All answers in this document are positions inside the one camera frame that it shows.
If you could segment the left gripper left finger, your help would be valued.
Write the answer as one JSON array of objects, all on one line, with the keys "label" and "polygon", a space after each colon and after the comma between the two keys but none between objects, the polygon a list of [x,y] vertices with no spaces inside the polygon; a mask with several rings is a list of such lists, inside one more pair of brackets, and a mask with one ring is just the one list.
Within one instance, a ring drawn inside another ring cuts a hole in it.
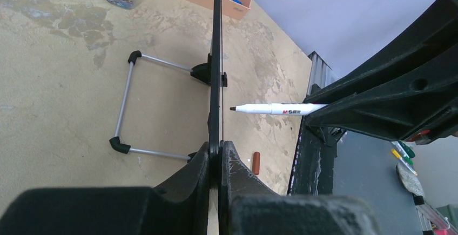
[{"label": "left gripper left finger", "polygon": [[30,189],[1,216],[1,234],[205,234],[208,143],[155,187]]}]

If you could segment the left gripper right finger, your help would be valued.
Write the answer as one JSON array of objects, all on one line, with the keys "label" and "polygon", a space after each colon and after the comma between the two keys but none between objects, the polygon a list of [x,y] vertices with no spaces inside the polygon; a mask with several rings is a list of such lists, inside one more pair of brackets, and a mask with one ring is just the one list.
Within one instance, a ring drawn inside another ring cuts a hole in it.
[{"label": "left gripper right finger", "polygon": [[240,160],[232,141],[219,151],[220,234],[381,234],[372,209],[347,196],[281,196]]}]

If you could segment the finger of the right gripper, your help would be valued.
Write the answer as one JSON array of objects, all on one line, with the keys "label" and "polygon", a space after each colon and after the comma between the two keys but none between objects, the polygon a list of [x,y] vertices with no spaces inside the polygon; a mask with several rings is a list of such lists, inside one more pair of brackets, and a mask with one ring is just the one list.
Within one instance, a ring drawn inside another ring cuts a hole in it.
[{"label": "finger of the right gripper", "polygon": [[387,141],[434,142],[457,132],[457,99],[342,99],[305,118]]},{"label": "finger of the right gripper", "polygon": [[429,92],[457,82],[457,0],[436,0],[395,39],[306,103],[329,104],[315,115]]}]

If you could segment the brown marker cap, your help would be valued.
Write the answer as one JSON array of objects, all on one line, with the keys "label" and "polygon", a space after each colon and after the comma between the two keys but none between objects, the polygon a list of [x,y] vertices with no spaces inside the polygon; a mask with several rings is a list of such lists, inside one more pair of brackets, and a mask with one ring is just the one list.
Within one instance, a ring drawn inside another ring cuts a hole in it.
[{"label": "brown marker cap", "polygon": [[255,175],[259,175],[260,173],[260,152],[256,151],[253,153],[252,157],[252,172]]}]

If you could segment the white whiteboard marker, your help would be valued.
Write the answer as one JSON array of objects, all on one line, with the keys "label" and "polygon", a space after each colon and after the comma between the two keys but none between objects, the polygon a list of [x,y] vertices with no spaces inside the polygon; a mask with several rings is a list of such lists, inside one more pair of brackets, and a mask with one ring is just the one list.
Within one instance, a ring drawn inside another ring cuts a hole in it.
[{"label": "white whiteboard marker", "polygon": [[300,104],[283,104],[283,103],[272,103],[272,104],[245,104],[230,107],[231,111],[249,113],[249,114],[266,114],[266,115],[298,115],[306,116],[315,111],[318,111],[326,104],[312,104],[312,103],[300,103]]}]

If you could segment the black-framed whiteboard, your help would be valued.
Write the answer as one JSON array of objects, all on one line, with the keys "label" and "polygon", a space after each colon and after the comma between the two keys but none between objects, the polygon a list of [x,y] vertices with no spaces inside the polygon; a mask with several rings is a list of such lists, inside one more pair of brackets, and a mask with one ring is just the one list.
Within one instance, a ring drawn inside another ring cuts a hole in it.
[{"label": "black-framed whiteboard", "polygon": [[165,153],[153,150],[136,149],[130,145],[123,144],[120,141],[120,130],[123,121],[123,114],[126,107],[126,101],[129,94],[131,78],[133,74],[133,67],[137,59],[145,58],[151,61],[157,61],[166,65],[174,66],[176,68],[183,69],[190,72],[190,75],[197,80],[209,85],[211,87],[210,92],[210,112],[208,115],[208,154],[210,159],[218,157],[219,145],[220,145],[220,121],[222,116],[220,115],[220,100],[222,99],[222,83],[224,73],[221,72],[221,65],[223,62],[223,50],[222,50],[222,0],[213,0],[213,29],[211,39],[211,49],[207,57],[207,63],[197,65],[191,69],[182,67],[174,63],[169,63],[155,57],[142,54],[140,51],[134,51],[128,58],[129,72],[126,80],[125,91],[123,95],[122,105],[116,125],[114,137],[109,140],[111,147],[120,153],[128,154],[142,153],[147,155],[156,155],[169,158],[178,158],[183,160],[191,160],[191,156],[183,156],[172,153]]}]

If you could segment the black aluminium base frame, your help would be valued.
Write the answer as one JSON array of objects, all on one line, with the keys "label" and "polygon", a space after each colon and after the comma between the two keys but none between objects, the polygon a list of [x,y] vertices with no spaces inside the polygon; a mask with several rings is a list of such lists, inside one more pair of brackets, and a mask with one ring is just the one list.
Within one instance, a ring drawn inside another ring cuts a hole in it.
[{"label": "black aluminium base frame", "polygon": [[[307,97],[336,81],[333,70],[316,51],[308,58],[312,68]],[[287,195],[333,193],[337,144],[346,133],[338,128],[307,126],[305,117],[301,119]]]}]

